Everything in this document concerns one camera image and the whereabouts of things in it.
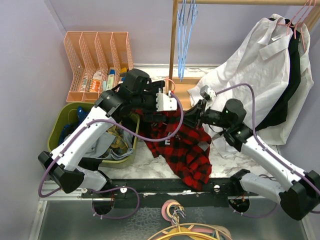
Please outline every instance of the red plaid shirt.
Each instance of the red plaid shirt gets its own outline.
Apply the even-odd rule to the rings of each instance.
[[[168,112],[167,115],[179,117],[180,111]],[[139,134],[152,139],[164,138],[172,133],[178,124],[179,121],[168,124],[141,122]],[[152,155],[155,158],[163,156],[172,171],[188,186],[201,191],[203,184],[208,182],[212,170],[209,161],[211,137],[202,127],[194,129],[182,124],[174,137],[166,141],[145,143]],[[208,146],[206,150],[199,146],[201,143]]]

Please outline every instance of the olive green laundry basket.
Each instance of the olive green laundry basket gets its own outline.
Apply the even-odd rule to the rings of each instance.
[[[64,126],[78,121],[78,107],[82,107],[84,111],[89,112],[93,106],[94,104],[89,102],[72,102],[64,106],[54,124],[53,130],[48,139],[47,147],[50,152],[58,147],[59,137]],[[140,117],[139,115],[134,113],[132,113],[129,117],[136,123],[135,133],[137,134],[139,131]],[[121,160],[102,160],[100,167],[123,169],[131,165],[136,157],[137,141],[137,137],[134,137],[132,155]]]

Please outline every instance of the white marble surface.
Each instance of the white marble surface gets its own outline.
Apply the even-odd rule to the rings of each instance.
[[[165,67],[140,67],[140,69],[147,72],[153,80],[161,80],[168,76],[169,73],[169,69]],[[184,76],[202,77],[211,69],[212,68],[187,68],[184,72]],[[173,76],[177,75],[177,69],[175,68]],[[240,152],[230,154],[227,157],[221,157],[213,144],[210,145],[209,160],[212,164],[211,178],[230,177],[241,169],[248,169],[257,175],[268,173],[253,159]],[[111,179],[178,178],[162,156],[157,158],[152,156],[151,151],[142,140],[138,141],[136,157],[132,165],[124,169],[101,167],[101,170],[103,170]]]

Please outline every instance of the wooden clothes rod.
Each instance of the wooden clothes rod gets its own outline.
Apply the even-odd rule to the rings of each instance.
[[[174,71],[175,43],[176,43],[176,30],[177,30],[177,12],[178,12],[178,0],[173,0],[169,79],[172,79],[172,75],[173,75],[173,71]],[[169,90],[172,89],[171,81],[169,81],[168,89]]]
[[[195,0],[196,4],[225,4],[225,5],[283,5],[283,6],[303,6],[305,0]]]
[[[316,25],[319,17],[320,17],[320,6],[316,6],[311,10],[310,14],[304,21],[309,31]]]

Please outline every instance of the clothes hanger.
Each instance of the clothes hanger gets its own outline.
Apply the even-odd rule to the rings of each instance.
[[[313,0],[306,0],[305,4],[302,6],[302,8],[296,13],[296,15],[293,16],[291,21],[289,21],[287,24],[278,23],[278,25],[287,26],[287,34],[289,34],[289,28],[291,27],[291,24],[293,25],[293,21],[295,20],[295,18],[305,8],[305,6],[307,6],[307,4],[309,3],[307,9],[304,11],[303,15],[298,19],[298,21],[294,25],[294,29],[293,29],[294,39],[296,39],[297,38],[297,33],[296,33],[297,32],[297,28],[300,27],[300,33],[301,33],[301,39],[302,39],[302,45],[303,45],[304,52],[306,52],[306,45],[305,45],[305,39],[304,39],[304,33],[303,33],[303,30],[302,30],[302,27],[305,24],[305,20],[309,17],[309,15],[312,12],[312,10],[316,7],[317,0],[314,0],[313,7],[312,7],[311,11],[308,13],[308,15],[304,19],[303,19],[303,17],[305,16],[305,14],[308,12],[309,8],[311,7],[312,1]]]
[[[174,208],[173,214],[171,214],[170,212],[171,208]],[[148,240],[169,240],[174,236],[183,235],[189,236],[193,240],[232,240],[230,232],[223,226],[207,225],[201,223],[181,224],[180,216],[185,218],[186,214],[184,213],[183,206],[181,206],[175,200],[171,199],[166,201],[161,208],[161,214],[165,220],[171,222],[172,226],[157,232]]]

